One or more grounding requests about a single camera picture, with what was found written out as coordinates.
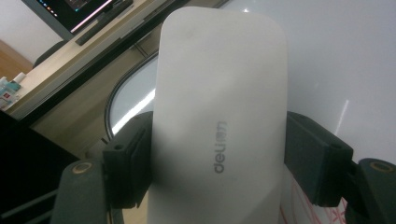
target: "wall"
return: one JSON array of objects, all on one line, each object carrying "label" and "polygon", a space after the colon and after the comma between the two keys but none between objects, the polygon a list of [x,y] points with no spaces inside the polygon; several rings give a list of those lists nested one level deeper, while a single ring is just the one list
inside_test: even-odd
[{"label": "wall", "polygon": [[62,39],[21,0],[1,0],[0,40],[33,63]]}]

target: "wooden desk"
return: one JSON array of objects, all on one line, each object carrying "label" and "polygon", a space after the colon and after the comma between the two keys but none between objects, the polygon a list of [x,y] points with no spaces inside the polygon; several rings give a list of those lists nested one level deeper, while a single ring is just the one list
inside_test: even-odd
[{"label": "wooden desk", "polygon": [[15,119],[26,116],[86,63],[115,40],[132,31],[164,2],[166,0],[134,0],[134,6],[129,11],[119,15],[83,46],[75,43],[83,33],[77,35],[27,74],[21,83],[22,88],[18,91],[21,99],[8,108],[7,112]]}]

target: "deli logo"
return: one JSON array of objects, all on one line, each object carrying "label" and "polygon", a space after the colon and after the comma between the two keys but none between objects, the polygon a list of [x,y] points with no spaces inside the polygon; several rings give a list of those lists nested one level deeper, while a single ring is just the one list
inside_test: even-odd
[{"label": "deli logo", "polygon": [[214,169],[217,174],[224,172],[224,162],[225,162],[225,150],[227,139],[227,122],[219,121],[216,131],[216,143],[215,143],[215,163]]}]

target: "monitor screen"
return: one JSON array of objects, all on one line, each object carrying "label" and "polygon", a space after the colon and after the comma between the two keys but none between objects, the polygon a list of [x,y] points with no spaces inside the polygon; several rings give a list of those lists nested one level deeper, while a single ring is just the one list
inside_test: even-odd
[{"label": "monitor screen", "polygon": [[71,39],[115,0],[22,0],[63,39]]}]

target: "white device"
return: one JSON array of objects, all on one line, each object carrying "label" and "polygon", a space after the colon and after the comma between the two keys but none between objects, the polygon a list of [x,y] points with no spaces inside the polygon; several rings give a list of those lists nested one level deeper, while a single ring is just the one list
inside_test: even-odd
[{"label": "white device", "polygon": [[148,223],[277,223],[287,45],[256,14],[184,7],[164,22]]}]

